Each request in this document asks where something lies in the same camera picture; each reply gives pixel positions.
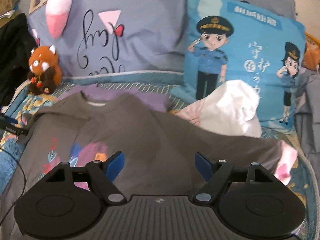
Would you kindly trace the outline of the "lavender script pillow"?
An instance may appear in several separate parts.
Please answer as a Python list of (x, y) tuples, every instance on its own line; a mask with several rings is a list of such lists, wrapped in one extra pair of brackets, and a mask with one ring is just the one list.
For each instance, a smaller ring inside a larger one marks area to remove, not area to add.
[[(295, 18), (294, 0), (238, 0)], [(40, 45), (53, 45), (64, 76), (183, 69), (187, 0), (72, 0), (63, 33), (53, 38), (46, 10), (29, 26)]]

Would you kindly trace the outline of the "purple garment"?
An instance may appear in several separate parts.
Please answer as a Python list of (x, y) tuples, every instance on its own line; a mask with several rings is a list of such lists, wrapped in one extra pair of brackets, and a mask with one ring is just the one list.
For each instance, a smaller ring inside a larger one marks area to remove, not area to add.
[(58, 96), (56, 102), (78, 92), (83, 92), (85, 95), (95, 100), (112, 100), (124, 93), (130, 93), (139, 98), (139, 100), (150, 109), (159, 112), (166, 112), (172, 105), (169, 96), (165, 94), (159, 94), (156, 92), (141, 92), (138, 90), (138, 88), (106, 89), (100, 87), (98, 84), (87, 86), (76, 85), (71, 90), (63, 92), (60, 96)]

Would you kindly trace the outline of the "blue quilted bedspread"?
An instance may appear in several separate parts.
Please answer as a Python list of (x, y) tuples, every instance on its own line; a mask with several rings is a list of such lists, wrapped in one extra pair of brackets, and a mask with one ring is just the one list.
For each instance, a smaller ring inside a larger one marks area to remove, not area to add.
[[(31, 96), (27, 94), (28, 81), (16, 90), (9, 105), (1, 108), (1, 112), (17, 120), (21, 125), (23, 113), (35, 113), (40, 107), (50, 106), (63, 92), (76, 85), (86, 86), (98, 84), (106, 89), (138, 88), (141, 92), (156, 92), (169, 96), (171, 109), (180, 110), (187, 103), (179, 96), (170, 95), (170, 90), (182, 85), (183, 77), (178, 72), (142, 71), (128, 74), (103, 74), (89, 77), (64, 77), (60, 87), (53, 96)], [(299, 230), (300, 239), (319, 239), (319, 192), (315, 172), (306, 159), (296, 134), (284, 134), (279, 129), (263, 128), (263, 138), (283, 139), (298, 151), (298, 158), (291, 170), (289, 189), (305, 204), (306, 218)], [(16, 144), (16, 137), (8, 132), (1, 132), (1, 189), (7, 185), (9, 178), (16, 170), (16, 162), (22, 155), (22, 148)]]

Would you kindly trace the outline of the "white pink garment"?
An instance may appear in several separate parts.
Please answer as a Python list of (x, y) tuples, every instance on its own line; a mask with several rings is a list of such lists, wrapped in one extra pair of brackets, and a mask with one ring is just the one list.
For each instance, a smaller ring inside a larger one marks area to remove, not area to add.
[(258, 105), (259, 95), (250, 85), (231, 80), (175, 115), (213, 133), (259, 138)]

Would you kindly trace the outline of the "grey floral sweatshirt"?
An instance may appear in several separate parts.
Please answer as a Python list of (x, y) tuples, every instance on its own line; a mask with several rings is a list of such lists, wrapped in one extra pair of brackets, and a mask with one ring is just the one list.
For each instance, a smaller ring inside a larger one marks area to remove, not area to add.
[(297, 159), (297, 151), (284, 141), (211, 133), (149, 109), (129, 93), (103, 102), (73, 94), (39, 109), (26, 128), (28, 135), (18, 139), (25, 145), (20, 168), (1, 196), (1, 239), (20, 238), (9, 207), (21, 192), (74, 157), (77, 166), (84, 166), (123, 152), (125, 166), (114, 183), (125, 196), (193, 194), (203, 185), (194, 164), (197, 152), (242, 167), (260, 163), (284, 184)]

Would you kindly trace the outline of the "grey clothing at right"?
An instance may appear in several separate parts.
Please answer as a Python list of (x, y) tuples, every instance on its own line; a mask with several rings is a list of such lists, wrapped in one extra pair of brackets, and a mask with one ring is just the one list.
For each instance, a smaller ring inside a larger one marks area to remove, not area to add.
[(319, 180), (319, 76), (300, 70), (296, 94), (295, 128), (301, 148)]

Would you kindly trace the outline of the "black garment pile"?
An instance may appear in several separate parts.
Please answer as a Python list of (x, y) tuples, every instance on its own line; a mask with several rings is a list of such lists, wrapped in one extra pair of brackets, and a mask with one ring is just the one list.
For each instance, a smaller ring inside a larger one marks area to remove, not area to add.
[(11, 102), (15, 90), (27, 79), (28, 60), (36, 42), (29, 33), (25, 14), (1, 27), (1, 106)]

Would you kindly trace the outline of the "red panda plush toy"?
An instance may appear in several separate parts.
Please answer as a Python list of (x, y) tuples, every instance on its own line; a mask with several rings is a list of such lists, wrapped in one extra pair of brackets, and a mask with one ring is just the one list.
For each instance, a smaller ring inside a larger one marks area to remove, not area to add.
[(28, 93), (53, 94), (62, 81), (59, 56), (54, 45), (33, 49), (29, 58), (29, 69)]

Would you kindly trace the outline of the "blue cartoon police pillow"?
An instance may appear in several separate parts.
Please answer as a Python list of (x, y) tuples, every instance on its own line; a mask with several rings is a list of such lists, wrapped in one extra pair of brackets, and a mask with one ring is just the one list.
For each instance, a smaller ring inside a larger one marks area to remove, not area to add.
[(187, 0), (187, 14), (183, 85), (172, 94), (193, 103), (241, 80), (259, 96), (261, 125), (291, 133), (304, 25), (235, 0)]

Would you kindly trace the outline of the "pink white plush ear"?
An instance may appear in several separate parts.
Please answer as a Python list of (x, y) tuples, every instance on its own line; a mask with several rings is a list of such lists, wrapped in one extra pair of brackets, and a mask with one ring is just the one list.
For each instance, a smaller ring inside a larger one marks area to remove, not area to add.
[(48, 0), (46, 5), (46, 23), (52, 38), (59, 38), (66, 26), (72, 0)]

